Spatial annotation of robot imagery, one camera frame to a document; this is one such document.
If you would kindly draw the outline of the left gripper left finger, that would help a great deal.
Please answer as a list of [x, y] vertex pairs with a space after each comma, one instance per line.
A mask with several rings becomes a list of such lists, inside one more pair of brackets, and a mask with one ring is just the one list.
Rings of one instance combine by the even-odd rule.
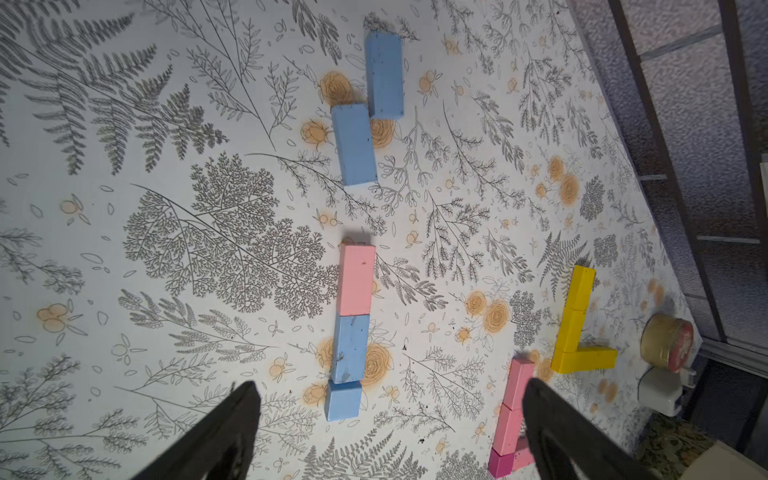
[[243, 383], [135, 477], [246, 478], [254, 457], [261, 403], [255, 383]]

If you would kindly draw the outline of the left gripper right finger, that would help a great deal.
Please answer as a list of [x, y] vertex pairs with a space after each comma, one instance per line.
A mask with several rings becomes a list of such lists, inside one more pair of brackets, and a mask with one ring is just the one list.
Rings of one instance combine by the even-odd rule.
[[528, 381], [523, 414], [542, 479], [647, 479], [654, 475], [543, 381]]

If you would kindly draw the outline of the pink block three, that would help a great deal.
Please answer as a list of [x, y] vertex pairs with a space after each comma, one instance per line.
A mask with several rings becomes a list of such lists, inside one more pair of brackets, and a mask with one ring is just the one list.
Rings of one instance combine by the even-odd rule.
[[501, 405], [492, 445], [497, 454], [505, 456], [516, 451], [522, 423], [523, 411], [521, 409], [510, 409], [505, 404]]

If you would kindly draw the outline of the magenta small cube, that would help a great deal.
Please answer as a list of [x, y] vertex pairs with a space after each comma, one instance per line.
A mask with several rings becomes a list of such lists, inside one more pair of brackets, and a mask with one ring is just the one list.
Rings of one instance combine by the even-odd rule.
[[490, 476], [493, 479], [500, 479], [502, 477], [508, 476], [513, 471], [514, 460], [514, 453], [502, 455], [495, 449], [491, 449], [487, 463], [487, 470]]

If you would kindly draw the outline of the small yellow cube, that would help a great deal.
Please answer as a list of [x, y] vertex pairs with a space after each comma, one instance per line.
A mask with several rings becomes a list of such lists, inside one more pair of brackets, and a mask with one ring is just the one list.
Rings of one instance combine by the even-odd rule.
[[556, 350], [554, 352], [550, 368], [558, 374], [569, 374], [575, 371], [574, 355], [576, 351], [566, 352]]

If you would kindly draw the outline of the pink block five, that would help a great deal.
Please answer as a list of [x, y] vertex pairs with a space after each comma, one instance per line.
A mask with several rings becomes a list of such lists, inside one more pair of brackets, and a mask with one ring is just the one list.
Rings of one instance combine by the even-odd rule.
[[503, 404], [510, 410], [522, 408], [528, 381], [535, 373], [535, 363], [526, 358], [513, 358], [510, 363]]

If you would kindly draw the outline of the yellow block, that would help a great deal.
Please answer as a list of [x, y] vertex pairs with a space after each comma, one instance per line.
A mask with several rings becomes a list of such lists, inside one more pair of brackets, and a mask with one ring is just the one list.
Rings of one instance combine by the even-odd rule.
[[578, 349], [586, 312], [565, 307], [561, 325], [558, 331], [555, 349], [563, 353], [575, 352]]
[[581, 265], [575, 265], [573, 267], [572, 278], [565, 303], [567, 308], [581, 312], [587, 311], [595, 277], [595, 269]]
[[571, 354], [572, 372], [613, 369], [618, 358], [618, 351], [608, 347], [586, 347]]

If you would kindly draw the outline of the blue block four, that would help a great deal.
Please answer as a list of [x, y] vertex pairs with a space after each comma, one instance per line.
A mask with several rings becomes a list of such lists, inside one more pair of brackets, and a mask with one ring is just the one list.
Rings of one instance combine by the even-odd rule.
[[359, 381], [328, 382], [324, 411], [329, 422], [356, 418], [359, 415], [362, 385]]

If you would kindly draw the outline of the blue block three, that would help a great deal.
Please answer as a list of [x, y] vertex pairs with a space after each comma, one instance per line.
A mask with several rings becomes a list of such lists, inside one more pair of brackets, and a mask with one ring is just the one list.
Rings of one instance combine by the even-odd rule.
[[334, 383], [363, 379], [369, 325], [369, 315], [336, 316], [331, 366], [331, 380]]

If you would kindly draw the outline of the pink block four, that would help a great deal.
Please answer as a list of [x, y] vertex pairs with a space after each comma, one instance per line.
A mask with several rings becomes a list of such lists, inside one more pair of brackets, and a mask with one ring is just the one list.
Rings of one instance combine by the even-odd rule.
[[342, 246], [337, 300], [341, 316], [371, 313], [375, 259], [372, 245]]

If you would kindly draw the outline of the blue block two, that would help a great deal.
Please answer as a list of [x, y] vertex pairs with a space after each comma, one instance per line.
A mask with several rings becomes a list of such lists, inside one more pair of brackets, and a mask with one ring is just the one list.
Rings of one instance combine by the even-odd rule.
[[337, 105], [331, 109], [331, 115], [343, 184], [376, 182], [377, 166], [367, 106]]

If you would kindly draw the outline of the blue block one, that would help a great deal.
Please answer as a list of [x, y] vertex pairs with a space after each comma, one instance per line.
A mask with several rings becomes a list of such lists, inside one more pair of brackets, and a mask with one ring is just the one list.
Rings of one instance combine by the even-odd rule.
[[371, 118], [404, 115], [402, 41], [397, 34], [371, 31], [365, 39], [367, 97]]

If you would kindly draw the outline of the pink block two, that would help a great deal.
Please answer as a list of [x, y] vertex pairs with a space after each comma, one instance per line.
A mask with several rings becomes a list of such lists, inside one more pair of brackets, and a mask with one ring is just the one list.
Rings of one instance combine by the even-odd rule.
[[512, 472], [518, 471], [534, 463], [534, 457], [530, 450], [529, 441], [526, 436], [518, 439], [512, 460]]

